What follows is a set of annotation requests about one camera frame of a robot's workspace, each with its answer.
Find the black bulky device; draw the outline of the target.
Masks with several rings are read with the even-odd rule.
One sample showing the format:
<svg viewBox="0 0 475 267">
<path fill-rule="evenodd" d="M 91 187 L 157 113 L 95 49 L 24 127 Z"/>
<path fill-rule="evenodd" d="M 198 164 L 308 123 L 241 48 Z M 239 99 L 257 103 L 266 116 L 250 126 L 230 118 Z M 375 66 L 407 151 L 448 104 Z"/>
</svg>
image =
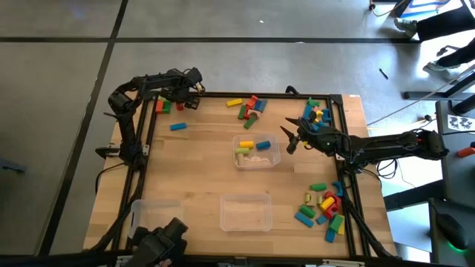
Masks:
<svg viewBox="0 0 475 267">
<path fill-rule="evenodd" d="M 153 231 L 138 227 L 131 244 L 135 246 L 133 257 L 124 267 L 152 267 L 164 260 L 178 260 L 186 250 L 187 241 L 183 235 L 189 227 L 174 217 L 166 226 Z"/>
</svg>

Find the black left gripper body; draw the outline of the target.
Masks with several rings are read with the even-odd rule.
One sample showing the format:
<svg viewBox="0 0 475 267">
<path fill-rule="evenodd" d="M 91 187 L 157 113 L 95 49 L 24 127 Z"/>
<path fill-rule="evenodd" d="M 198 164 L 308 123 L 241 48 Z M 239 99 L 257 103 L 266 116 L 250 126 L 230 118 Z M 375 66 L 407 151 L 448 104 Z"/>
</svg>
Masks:
<svg viewBox="0 0 475 267">
<path fill-rule="evenodd" d="M 185 104 L 187 98 L 204 94 L 203 77 L 196 67 L 184 71 L 174 68 L 166 72 L 166 77 L 171 78 L 171 83 L 163 88 L 163 97 L 170 102 Z"/>
</svg>

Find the clear plastic bin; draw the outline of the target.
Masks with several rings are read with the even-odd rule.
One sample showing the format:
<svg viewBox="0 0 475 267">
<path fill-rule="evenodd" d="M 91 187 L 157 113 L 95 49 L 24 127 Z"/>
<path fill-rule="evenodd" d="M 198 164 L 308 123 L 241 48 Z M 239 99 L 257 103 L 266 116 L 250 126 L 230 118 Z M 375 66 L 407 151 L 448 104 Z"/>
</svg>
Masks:
<svg viewBox="0 0 475 267">
<path fill-rule="evenodd" d="M 131 215 L 129 238 L 139 227 L 153 230 L 166 226 L 174 217 L 183 220 L 184 209 L 178 200 L 136 200 L 132 203 Z"/>
<path fill-rule="evenodd" d="M 226 232 L 272 229 L 272 199 L 268 194 L 224 194 L 220 227 Z"/>
<path fill-rule="evenodd" d="M 255 145 L 259 142 L 267 141 L 271 142 L 271 147 L 269 149 L 258 151 Z M 245 165 L 239 166 L 237 161 L 237 156 L 235 153 L 236 148 L 240 148 L 240 141 L 253 141 L 254 147 L 250 148 L 248 154 L 245 156 Z M 237 135 L 233 137 L 232 140 L 233 148 L 233 160 L 235 166 L 243 170 L 251 169 L 260 169 L 260 168 L 272 168 L 276 166 L 281 161 L 281 152 L 279 148 L 278 139 L 276 136 L 269 133 L 255 133 L 247 135 Z"/>
</svg>

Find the grey side desk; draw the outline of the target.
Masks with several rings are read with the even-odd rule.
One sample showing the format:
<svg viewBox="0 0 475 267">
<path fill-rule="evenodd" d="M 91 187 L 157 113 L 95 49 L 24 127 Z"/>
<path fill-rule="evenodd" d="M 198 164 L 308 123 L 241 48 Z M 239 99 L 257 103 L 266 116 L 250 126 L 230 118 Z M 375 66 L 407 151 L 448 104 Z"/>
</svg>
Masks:
<svg viewBox="0 0 475 267">
<path fill-rule="evenodd" d="M 447 115 L 455 115 L 456 103 L 438 101 L 436 116 L 438 132 L 444 137 L 448 155 L 442 159 L 443 198 L 429 200 L 431 256 L 430 261 L 447 266 L 475 267 L 475 154 L 460 158 L 457 152 L 475 144 L 475 131 L 454 131 L 448 128 Z M 475 110 L 460 115 L 475 119 Z M 466 230 L 469 246 L 454 248 L 436 224 L 436 215 L 450 214 Z"/>
</svg>

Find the person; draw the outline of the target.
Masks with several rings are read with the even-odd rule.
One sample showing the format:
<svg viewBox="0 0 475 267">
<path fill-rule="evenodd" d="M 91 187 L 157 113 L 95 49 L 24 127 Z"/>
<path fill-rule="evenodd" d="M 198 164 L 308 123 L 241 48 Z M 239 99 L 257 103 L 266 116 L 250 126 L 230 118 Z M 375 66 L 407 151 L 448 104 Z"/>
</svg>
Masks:
<svg viewBox="0 0 475 267">
<path fill-rule="evenodd" d="M 475 0 L 460 1 L 462 6 L 457 9 L 420 21 L 396 18 L 394 25 L 410 38 L 417 35 L 421 42 L 475 30 Z M 475 37 L 466 46 L 440 57 L 436 61 L 427 63 L 426 67 L 433 71 L 443 71 L 457 68 L 473 60 L 475 60 Z"/>
</svg>

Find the dark floor object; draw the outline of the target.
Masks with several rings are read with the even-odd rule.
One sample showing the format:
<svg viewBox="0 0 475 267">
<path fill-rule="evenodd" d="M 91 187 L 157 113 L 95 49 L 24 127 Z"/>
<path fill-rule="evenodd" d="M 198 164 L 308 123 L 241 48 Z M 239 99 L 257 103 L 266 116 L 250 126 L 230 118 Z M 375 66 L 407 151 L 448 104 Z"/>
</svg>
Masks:
<svg viewBox="0 0 475 267">
<path fill-rule="evenodd" d="M 10 170 L 10 171 L 15 171 L 16 173 L 25 173 L 27 170 L 27 167 L 24 165 L 20 165 L 16 162 L 11 162 L 6 159 L 0 158 L 0 169 L 2 170 Z"/>
</svg>

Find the black stand legs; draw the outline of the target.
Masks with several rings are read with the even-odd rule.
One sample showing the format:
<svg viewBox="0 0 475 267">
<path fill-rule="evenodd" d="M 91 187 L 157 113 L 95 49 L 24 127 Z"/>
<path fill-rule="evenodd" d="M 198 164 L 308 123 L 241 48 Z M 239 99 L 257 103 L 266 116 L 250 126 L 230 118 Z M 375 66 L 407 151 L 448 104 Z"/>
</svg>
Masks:
<svg viewBox="0 0 475 267">
<path fill-rule="evenodd" d="M 411 103 L 399 108 L 396 112 L 402 112 L 422 101 L 461 100 L 462 96 L 468 96 L 465 91 L 474 85 L 475 70 L 468 68 L 431 91 L 405 91 L 402 94 L 403 99 L 410 100 Z"/>
</svg>

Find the black computer mouse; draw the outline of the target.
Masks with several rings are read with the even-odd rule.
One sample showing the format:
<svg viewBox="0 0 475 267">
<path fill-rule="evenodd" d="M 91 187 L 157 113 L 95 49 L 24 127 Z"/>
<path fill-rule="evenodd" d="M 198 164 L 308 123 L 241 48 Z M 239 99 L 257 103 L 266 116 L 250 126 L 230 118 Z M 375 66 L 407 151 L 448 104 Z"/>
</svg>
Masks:
<svg viewBox="0 0 475 267">
<path fill-rule="evenodd" d="M 465 228 L 450 214 L 436 215 L 436 224 L 445 235 L 448 242 L 458 250 L 465 250 L 469 246 L 469 239 Z"/>
</svg>

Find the blue and white bag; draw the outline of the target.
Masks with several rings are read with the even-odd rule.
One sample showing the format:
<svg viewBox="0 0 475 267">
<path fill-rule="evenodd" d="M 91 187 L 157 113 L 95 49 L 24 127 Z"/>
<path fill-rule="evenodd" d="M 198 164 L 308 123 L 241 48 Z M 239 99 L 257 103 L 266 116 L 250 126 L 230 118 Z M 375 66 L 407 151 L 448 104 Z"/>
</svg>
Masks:
<svg viewBox="0 0 475 267">
<path fill-rule="evenodd" d="M 401 0 L 393 14 L 398 18 L 408 18 L 443 13 L 462 6 L 462 0 Z"/>
</svg>

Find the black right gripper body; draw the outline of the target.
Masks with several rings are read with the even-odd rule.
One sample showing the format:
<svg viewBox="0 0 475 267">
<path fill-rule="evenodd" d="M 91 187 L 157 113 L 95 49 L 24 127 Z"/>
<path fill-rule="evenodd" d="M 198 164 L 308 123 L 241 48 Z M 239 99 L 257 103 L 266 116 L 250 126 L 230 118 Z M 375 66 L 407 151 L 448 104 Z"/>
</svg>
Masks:
<svg viewBox="0 0 475 267">
<path fill-rule="evenodd" d="M 305 142 L 308 149 L 316 149 L 327 156 L 346 155 L 346 135 L 330 126 L 314 129 L 311 124 L 299 123 L 295 144 Z"/>
</svg>

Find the white printed tag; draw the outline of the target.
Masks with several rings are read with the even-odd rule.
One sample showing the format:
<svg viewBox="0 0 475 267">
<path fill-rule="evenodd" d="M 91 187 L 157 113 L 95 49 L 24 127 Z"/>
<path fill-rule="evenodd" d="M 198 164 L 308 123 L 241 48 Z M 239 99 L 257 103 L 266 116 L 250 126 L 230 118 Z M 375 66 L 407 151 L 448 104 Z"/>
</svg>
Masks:
<svg viewBox="0 0 475 267">
<path fill-rule="evenodd" d="M 454 131 L 475 131 L 475 119 L 465 116 L 447 115 L 448 128 Z"/>
</svg>

